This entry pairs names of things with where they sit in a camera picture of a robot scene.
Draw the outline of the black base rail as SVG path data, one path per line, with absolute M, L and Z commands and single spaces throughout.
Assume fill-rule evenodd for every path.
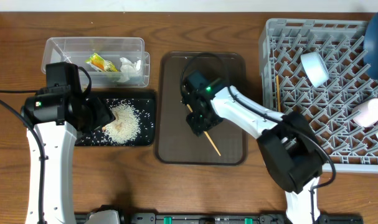
M 75 213 L 77 223 L 89 221 L 91 215 L 103 210 L 116 210 L 118 219 L 122 224 L 198 224 L 198 223 L 216 223 L 216 224 L 277 224 L 292 223 L 282 213 L 264 213 L 264 214 L 178 214 L 178 213 L 128 213 L 114 205 L 102 205 L 98 210 L 90 213 Z M 358 215 L 328 215 L 321 214 L 315 223 L 321 224 L 363 224 L 364 220 Z

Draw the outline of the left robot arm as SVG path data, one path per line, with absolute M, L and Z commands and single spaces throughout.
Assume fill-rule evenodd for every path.
M 26 223 L 75 223 L 73 150 L 78 139 L 114 121 L 106 101 L 68 85 L 45 87 L 21 109 L 28 120 L 30 185 Z

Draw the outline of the green orange snack wrapper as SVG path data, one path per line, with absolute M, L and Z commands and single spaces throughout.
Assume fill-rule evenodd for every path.
M 97 53 L 93 53 L 91 56 L 89 56 L 88 59 L 86 59 L 85 63 L 89 64 L 93 69 L 99 72 L 117 72 L 115 65 L 109 61 L 105 60 L 101 56 L 99 56 Z

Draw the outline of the white tissue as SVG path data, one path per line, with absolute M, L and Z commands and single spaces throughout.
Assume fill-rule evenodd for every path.
M 132 62 L 128 60 L 126 57 L 120 58 L 121 67 L 120 67 L 120 79 L 118 82 L 124 83 L 127 82 L 133 78 L 138 78 L 142 76 L 141 72 L 141 66 L 142 62 L 141 60 L 138 60 L 136 62 Z

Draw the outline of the wooden chopstick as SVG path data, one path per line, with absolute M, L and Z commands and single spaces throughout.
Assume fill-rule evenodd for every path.
M 187 108 L 189 109 L 190 112 L 193 112 L 192 108 L 190 105 L 186 105 Z M 221 156 L 221 153 L 220 151 L 218 150 L 217 146 L 215 145 L 214 141 L 212 140 L 212 138 L 210 137 L 209 133 L 207 131 L 204 131 L 203 132 L 206 136 L 206 138 L 208 139 L 208 141 L 211 143 L 212 147 L 214 148 L 214 150 L 216 151 L 216 153 Z
M 276 83 L 277 109 L 278 109 L 278 112 L 281 112 L 280 82 L 279 82 L 279 76 L 278 75 L 276 75 L 276 77 L 275 77 L 275 83 Z

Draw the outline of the white cup pink inside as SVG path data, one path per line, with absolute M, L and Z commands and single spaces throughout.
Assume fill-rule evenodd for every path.
M 371 127 L 378 121 L 378 98 L 372 98 L 360 105 L 357 105 L 353 111 L 357 113 L 353 121 L 365 128 Z

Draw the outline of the dark blue plate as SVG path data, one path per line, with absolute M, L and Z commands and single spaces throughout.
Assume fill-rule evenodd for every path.
M 378 80 L 378 12 L 368 23 L 364 36 L 364 50 L 367 50 L 364 63 L 371 66 L 367 71 L 368 76 Z

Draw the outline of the clear plastic waste bin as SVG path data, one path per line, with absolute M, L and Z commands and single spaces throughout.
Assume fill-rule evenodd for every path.
M 117 72 L 99 72 L 85 63 L 93 53 L 111 61 Z M 120 58 L 132 62 L 141 60 L 142 76 L 120 83 Z M 68 62 L 83 67 L 92 79 L 94 88 L 144 88 L 149 84 L 150 56 L 140 37 L 51 37 L 47 40 L 41 70 L 50 63 Z

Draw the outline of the brown serving tray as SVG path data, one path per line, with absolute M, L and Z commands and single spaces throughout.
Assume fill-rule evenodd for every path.
M 245 61 L 239 54 L 214 53 L 199 57 L 196 52 L 170 52 L 160 65 L 157 139 L 154 153 L 166 164 L 237 166 L 248 154 L 247 134 L 230 121 L 223 121 L 209 130 L 221 153 L 219 156 L 204 134 L 196 136 L 186 122 L 187 106 L 181 103 L 181 75 L 198 70 L 208 78 L 223 74 L 228 66 L 230 81 L 239 85 L 246 80 Z

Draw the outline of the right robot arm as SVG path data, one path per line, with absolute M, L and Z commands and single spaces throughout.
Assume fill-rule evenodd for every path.
M 330 160 L 302 114 L 266 109 L 224 84 L 182 84 L 186 121 L 199 135 L 227 119 L 253 136 L 275 183 L 285 191 L 292 223 L 315 223 L 320 216 L 316 190 L 322 166 Z

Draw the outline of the light blue bowl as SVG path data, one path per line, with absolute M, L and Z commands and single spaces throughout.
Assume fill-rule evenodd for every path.
M 315 88 L 328 81 L 328 69 L 319 53 L 302 54 L 300 59 L 307 77 Z

